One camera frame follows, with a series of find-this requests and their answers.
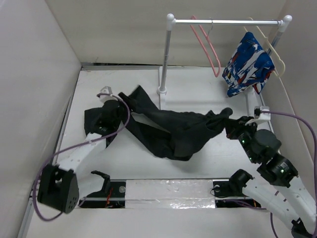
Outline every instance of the cable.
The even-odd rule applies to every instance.
[[[92,142],[96,142],[96,141],[99,141],[99,140],[107,139],[107,138],[109,138],[109,137],[112,137],[112,136],[114,136],[114,135],[117,135],[117,134],[118,134],[120,131],[122,131],[122,130],[128,125],[128,123],[129,123],[129,120],[130,120],[130,109],[129,109],[128,105],[127,105],[121,98],[119,98],[118,96],[115,96],[115,95],[112,95],[112,94],[109,94],[109,93],[99,93],[99,94],[97,95],[97,97],[102,96],[102,95],[114,97],[115,99],[119,100],[120,102],[122,102],[122,103],[125,105],[125,107],[127,108],[127,113],[128,113],[127,121],[125,122],[125,124],[123,125],[123,127],[121,127],[120,129],[118,129],[118,130],[117,130],[116,132],[114,132],[114,133],[111,133],[111,134],[106,135],[106,136],[102,136],[102,137],[97,138],[97,139],[93,139],[93,140],[91,140],[91,141],[86,141],[86,142],[83,142],[83,143],[79,143],[79,144],[77,144],[77,145],[72,145],[72,146],[70,146],[70,147],[67,147],[67,148],[65,148],[65,149],[62,149],[62,150],[60,150],[60,151],[55,152],[54,154],[52,154],[51,156],[49,156],[49,157],[44,161],[44,163],[42,164],[40,170],[39,170],[38,173],[36,174],[36,177],[35,177],[35,180],[34,180],[34,183],[33,183],[33,191],[32,191],[32,199],[33,199],[32,202],[33,202],[34,210],[35,210],[36,214],[39,216],[39,218],[40,218],[42,221],[45,221],[45,222],[53,221],[53,220],[55,220],[56,218],[58,218],[58,217],[62,214],[62,212],[61,212],[61,213],[57,214],[56,216],[54,216],[54,217],[52,217],[52,218],[45,218],[45,217],[41,214],[41,212],[40,212],[40,210],[39,210],[39,207],[38,207],[38,204],[37,204],[37,201],[36,201],[36,187],[37,187],[38,182],[39,182],[39,180],[40,180],[41,173],[42,173],[44,167],[45,167],[47,164],[49,164],[49,162],[51,161],[51,159],[54,158],[56,155],[59,155],[59,154],[65,152],[65,151],[68,151],[68,150],[71,150],[71,149],[74,149],[74,148],[77,148],[77,147],[80,147],[80,146],[83,146],[83,145],[90,144],[90,143],[92,143]]]
[[[223,202],[235,202],[238,205],[242,206],[242,207],[247,207],[247,208],[251,208],[254,210],[266,210],[266,208],[263,207],[253,207],[251,206],[249,203],[244,202],[244,201],[240,201],[240,200],[235,200],[235,199],[225,199]]]
[[[109,195],[107,196],[107,201],[106,201],[106,206],[105,206],[105,208],[107,208],[107,206],[109,205],[109,199],[110,199],[110,197],[111,197],[111,194],[112,194],[112,191],[113,191],[113,187],[110,189],[110,192],[109,192]]]
[[[78,206],[81,207],[84,204],[84,202],[86,201],[86,199],[87,199],[87,197],[84,197],[83,200],[81,201],[81,203],[78,204]]]
[[[308,123],[308,121],[294,114],[282,113],[282,112],[271,112],[271,111],[261,111],[261,113],[270,113],[270,114],[276,114],[276,115],[282,115],[282,116],[295,118],[303,122],[311,131],[313,140],[314,140],[314,183],[315,183],[315,197],[317,198],[317,176],[316,176],[317,174],[317,139],[316,139],[316,134],[314,132],[313,127]],[[317,222],[316,222],[316,227],[315,227],[313,237],[315,238],[316,236],[317,236]]]
[[[226,198],[226,197],[218,197],[214,194],[212,194],[211,192],[214,191],[214,188],[212,190],[210,190],[210,194],[216,198]],[[253,207],[251,206],[249,203],[241,201],[241,200],[237,200],[237,199],[224,199],[223,202],[235,202],[236,204],[238,204],[239,206],[242,207],[247,207],[247,208],[251,208],[251,209],[255,209],[255,210],[266,210],[265,208],[262,207]]]
[[[271,220],[272,231],[275,235],[275,238],[278,238],[277,233],[276,233],[275,228],[274,228],[274,224],[273,224],[273,213],[270,213],[270,220]]]

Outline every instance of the rack pole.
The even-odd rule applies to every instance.
[[[182,25],[227,25],[227,26],[280,26],[282,21],[253,21],[253,20],[178,20],[175,24]]]
[[[279,26],[278,30],[277,30],[277,33],[274,37],[274,39],[272,40],[272,43],[271,45],[273,46],[273,48],[276,47],[277,43],[279,42],[281,36],[283,35],[283,33],[285,32],[288,24],[292,21],[292,16],[290,15],[286,15],[284,18],[283,18],[283,22],[282,24]],[[267,51],[267,54],[270,56],[272,54],[272,50],[269,48],[268,51]]]
[[[166,39],[165,39],[165,49],[164,49],[164,62],[162,66],[162,78],[160,81],[160,86],[158,88],[158,94],[166,94],[167,90],[165,87],[166,82],[166,71],[167,71],[167,61],[168,61],[168,51],[170,43],[170,35],[172,33],[173,25],[175,25],[175,17],[173,14],[168,14],[167,17],[167,26],[166,26]]]

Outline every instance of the fabric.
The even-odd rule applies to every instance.
[[[131,118],[127,129],[155,156],[171,160],[188,161],[194,153],[224,129],[224,120],[232,114],[230,108],[225,108],[218,115],[209,111],[206,115],[174,111],[159,110],[151,101],[141,86],[138,86],[129,96],[120,93],[119,96],[127,103],[131,110]],[[108,114],[109,107],[114,104],[104,104],[102,108],[85,111],[85,124],[91,124],[91,114]],[[126,108],[120,102],[115,109],[115,119],[123,123],[127,120]],[[162,129],[135,121],[134,114],[143,114]]]
[[[102,136],[109,135],[118,130],[122,121],[124,109],[117,100],[109,100],[102,108],[91,108],[85,110],[84,130],[88,133],[97,133]],[[106,146],[115,139],[117,135],[106,139]]]
[[[269,55],[262,49],[251,32],[247,32],[233,53],[222,77],[232,97],[253,86],[260,94],[271,72],[275,69]]]

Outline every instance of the black pants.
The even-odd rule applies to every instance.
[[[126,128],[155,156],[171,160],[188,161],[211,138],[223,131],[224,120],[232,114],[230,108],[223,109],[218,115],[213,111],[203,115],[159,110],[141,86],[129,96],[124,93],[120,93],[119,96],[127,103],[132,113]],[[86,133],[93,132],[92,113],[99,114],[99,118],[104,119],[104,123],[108,125],[111,120],[111,123],[116,125],[111,131],[117,129],[118,121],[127,120],[127,111],[122,103],[107,101],[102,108],[85,111]],[[143,114],[163,129],[137,122],[133,114]]]

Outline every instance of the white table surface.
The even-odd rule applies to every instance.
[[[96,70],[81,71],[70,109],[61,148],[85,139],[84,111],[101,107],[96,94],[111,86],[113,93],[129,95],[140,84],[153,102],[158,105],[156,93],[159,73],[153,70]],[[232,118],[247,114],[243,94],[228,98],[227,85],[215,78],[210,68],[175,67],[167,72],[166,107],[169,110],[220,113],[225,107],[233,109]],[[63,153],[58,160],[67,157]],[[257,165],[251,164],[238,141],[228,140],[225,131],[212,138],[204,148],[194,154],[188,162],[172,161],[154,157],[128,130],[123,130],[110,146],[96,158],[100,171],[112,179],[189,179],[228,178],[238,169],[245,169],[257,176]],[[87,167],[87,172],[94,170]]]
[[[114,94],[129,94],[140,84],[158,105],[156,93],[159,70],[105,70],[82,71],[79,76],[70,109],[62,148],[85,139],[84,110],[100,107],[95,96],[104,86],[111,86]],[[167,72],[167,109],[206,113],[219,113],[225,107],[234,111],[232,118],[246,115],[244,95],[226,97],[226,84],[215,78],[209,68],[173,68]],[[64,159],[69,153],[59,156]],[[113,143],[99,154],[98,170],[112,179],[187,179],[227,178],[242,168],[257,176],[258,166],[249,162],[237,141],[226,139],[225,132],[211,139],[188,162],[171,161],[154,157],[127,130],[123,130]],[[87,171],[96,169],[96,164]],[[144,196],[136,187],[129,196]],[[39,204],[46,217],[56,211]],[[27,238],[112,237],[112,238],[273,238],[269,212],[248,208],[172,209],[161,206],[125,209],[80,209],[63,214],[53,222],[42,222],[34,213]],[[279,238],[290,238],[291,233],[274,218]]]
[[[56,214],[40,206],[47,217]],[[279,238],[291,232],[273,218]],[[269,212],[248,208],[74,209],[53,222],[33,215],[26,238],[274,238]]]

